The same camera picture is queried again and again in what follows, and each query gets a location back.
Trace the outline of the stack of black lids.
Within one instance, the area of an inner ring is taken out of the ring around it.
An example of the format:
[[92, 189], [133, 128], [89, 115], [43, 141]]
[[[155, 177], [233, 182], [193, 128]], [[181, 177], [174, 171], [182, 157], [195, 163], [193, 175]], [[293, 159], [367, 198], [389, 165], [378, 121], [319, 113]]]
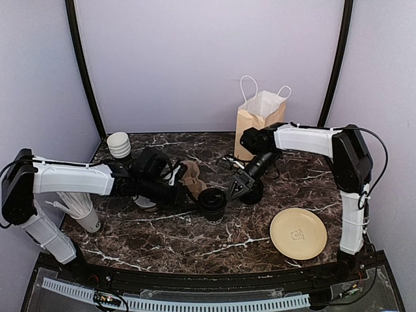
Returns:
[[262, 181], [258, 181], [253, 185], [252, 190], [242, 196], [240, 201], [245, 205], [255, 205], [261, 201], [263, 198], [264, 184]]

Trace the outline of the brown paper bag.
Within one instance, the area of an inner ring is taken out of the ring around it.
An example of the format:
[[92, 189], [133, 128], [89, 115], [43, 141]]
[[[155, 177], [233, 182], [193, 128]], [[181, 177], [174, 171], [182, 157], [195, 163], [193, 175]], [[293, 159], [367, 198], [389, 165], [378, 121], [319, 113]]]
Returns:
[[[255, 85], [255, 95], [251, 98], [247, 98], [244, 93], [242, 81], [245, 78], [251, 79]], [[266, 90], [258, 91], [256, 80], [252, 76], [243, 75], [240, 78], [240, 90], [244, 103], [237, 110], [234, 156], [242, 161], [249, 161], [253, 155], [240, 143], [243, 132], [251, 127], [259, 130], [276, 122], [284, 121], [286, 103], [292, 89], [284, 85], [277, 93]]]

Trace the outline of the stack of paper cups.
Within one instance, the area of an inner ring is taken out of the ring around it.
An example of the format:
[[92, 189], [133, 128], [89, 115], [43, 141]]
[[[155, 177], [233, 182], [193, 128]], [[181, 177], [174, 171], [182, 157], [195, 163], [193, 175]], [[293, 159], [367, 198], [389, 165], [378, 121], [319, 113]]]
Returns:
[[124, 159], [131, 155], [131, 143], [129, 135], [124, 132], [116, 132], [107, 138], [107, 146], [110, 154], [115, 159]]

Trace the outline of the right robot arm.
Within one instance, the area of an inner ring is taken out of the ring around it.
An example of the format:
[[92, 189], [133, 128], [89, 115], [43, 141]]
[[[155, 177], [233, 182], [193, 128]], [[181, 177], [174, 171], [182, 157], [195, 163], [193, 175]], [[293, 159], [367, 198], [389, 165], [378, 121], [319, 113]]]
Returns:
[[326, 158], [342, 200], [339, 251], [355, 256], [365, 243], [369, 223], [368, 201], [376, 186], [371, 181], [373, 159], [363, 133], [379, 139], [372, 131], [352, 124], [327, 128], [278, 122], [260, 130], [249, 128], [243, 132], [240, 143], [253, 159], [234, 174], [226, 192], [226, 201], [253, 192], [283, 151], [321, 155]]

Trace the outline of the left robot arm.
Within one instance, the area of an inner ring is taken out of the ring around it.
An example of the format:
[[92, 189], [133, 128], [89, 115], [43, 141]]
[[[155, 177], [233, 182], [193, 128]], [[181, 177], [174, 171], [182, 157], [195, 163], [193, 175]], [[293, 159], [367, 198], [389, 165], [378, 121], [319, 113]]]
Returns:
[[21, 149], [1, 170], [1, 214], [7, 229], [24, 229], [77, 283], [87, 283], [91, 268], [84, 264], [77, 245], [50, 221], [35, 202], [35, 194], [71, 192], [110, 197], [142, 196], [162, 206], [185, 208], [196, 201], [180, 181], [187, 167], [180, 162], [165, 172], [162, 164], [124, 165], [116, 161], [96, 164], [61, 162], [36, 157]]

